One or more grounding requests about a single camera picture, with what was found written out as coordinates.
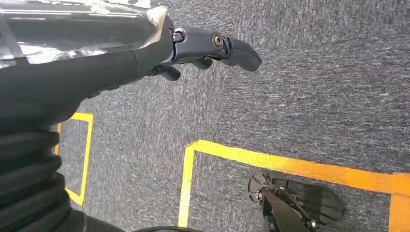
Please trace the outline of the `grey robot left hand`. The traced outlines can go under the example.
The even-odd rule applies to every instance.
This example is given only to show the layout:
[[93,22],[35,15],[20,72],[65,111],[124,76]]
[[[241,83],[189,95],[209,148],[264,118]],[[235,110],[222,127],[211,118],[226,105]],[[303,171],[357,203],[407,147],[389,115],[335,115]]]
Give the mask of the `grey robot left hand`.
[[175,28],[167,8],[109,0],[0,3],[0,132],[43,131],[81,101],[145,76],[175,81],[176,64],[213,61],[253,72],[261,58],[216,31]]

